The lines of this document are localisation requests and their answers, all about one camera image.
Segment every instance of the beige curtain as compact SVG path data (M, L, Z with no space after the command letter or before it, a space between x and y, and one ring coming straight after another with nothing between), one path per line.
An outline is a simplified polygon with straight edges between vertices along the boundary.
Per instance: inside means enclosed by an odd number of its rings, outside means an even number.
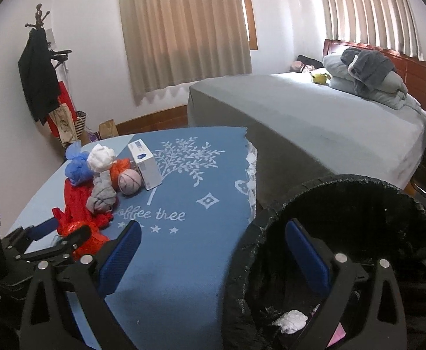
M327 37L422 58L408 0L323 0Z
M252 72L241 0L119 0L127 60L139 95Z

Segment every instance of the black coat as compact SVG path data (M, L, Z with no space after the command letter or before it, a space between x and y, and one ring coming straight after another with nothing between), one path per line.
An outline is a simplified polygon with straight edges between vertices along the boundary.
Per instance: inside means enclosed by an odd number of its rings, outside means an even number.
M30 113L35 122L40 120L44 125L46 116L59 107L57 97L60 95L44 29L30 31L18 70Z

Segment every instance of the coat rack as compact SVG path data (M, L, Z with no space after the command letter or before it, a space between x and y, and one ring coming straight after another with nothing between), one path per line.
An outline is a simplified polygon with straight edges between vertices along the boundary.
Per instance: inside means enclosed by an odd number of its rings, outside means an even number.
M51 13L49 10L46 12L46 14L43 17L43 11L41 10L42 4L38 4L36 6L36 13L35 13L35 24L25 24L25 27L34 27L35 29L42 29L43 28L43 21L46 17L48 17L48 14ZM59 67L62 63L64 63L66 60L69 59L69 54L72 52L72 50L62 50L62 51L54 51L49 50L50 58L53 60L56 60L58 63L54 67L56 69Z

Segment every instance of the metal bolt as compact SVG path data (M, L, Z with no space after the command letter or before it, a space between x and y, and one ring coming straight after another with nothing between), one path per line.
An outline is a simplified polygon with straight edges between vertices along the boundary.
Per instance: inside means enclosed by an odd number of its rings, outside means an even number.
M383 268L388 268L390 266L390 262L386 259L380 259L379 263L380 266L382 266Z
M45 260L42 260L41 262L38 263L38 268L40 270L46 270L46 268L48 268L49 263Z
M340 253L340 252L338 254L336 254L334 256L334 258L340 263L345 263L345 262L348 261L348 257L345 256L344 254Z
M93 261L93 257L90 254L84 255L80 258L80 263L83 265L89 265Z

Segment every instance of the mattress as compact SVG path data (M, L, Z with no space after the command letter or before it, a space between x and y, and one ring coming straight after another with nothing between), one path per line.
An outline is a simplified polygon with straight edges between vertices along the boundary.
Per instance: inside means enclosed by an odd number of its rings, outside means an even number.
M404 189L426 147L426 112L363 100L309 74L225 76L190 87L189 126L245 126L258 150L265 205L331 174L378 178Z

